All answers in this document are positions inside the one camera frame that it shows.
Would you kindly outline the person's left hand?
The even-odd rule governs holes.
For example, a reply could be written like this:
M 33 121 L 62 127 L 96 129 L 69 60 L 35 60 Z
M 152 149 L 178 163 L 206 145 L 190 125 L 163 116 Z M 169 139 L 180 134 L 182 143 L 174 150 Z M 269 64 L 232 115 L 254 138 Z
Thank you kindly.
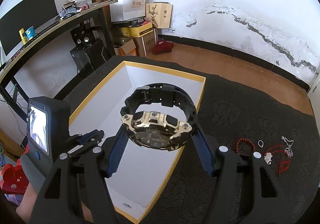
M 21 204 L 16 208 L 16 213 L 21 217 L 21 219 L 25 223 L 29 223 L 30 221 L 36 199 L 37 199 L 37 192 L 31 185 L 31 183 L 29 183 L 26 188 Z M 86 221 L 93 223 L 93 217 L 92 217 L 91 211 L 86 207 L 86 205 L 83 202 L 81 203 L 81 206 L 82 206 L 82 212 L 84 214 L 84 219 Z

